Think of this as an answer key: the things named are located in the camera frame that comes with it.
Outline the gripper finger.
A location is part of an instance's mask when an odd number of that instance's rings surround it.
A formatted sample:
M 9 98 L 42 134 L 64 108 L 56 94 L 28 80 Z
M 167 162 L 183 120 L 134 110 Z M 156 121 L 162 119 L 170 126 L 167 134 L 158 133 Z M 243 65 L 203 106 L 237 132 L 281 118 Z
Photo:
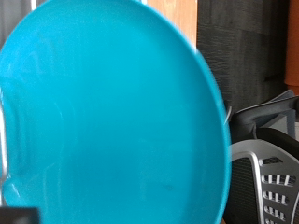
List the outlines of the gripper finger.
M 36 208 L 1 207 L 0 224 L 40 224 Z

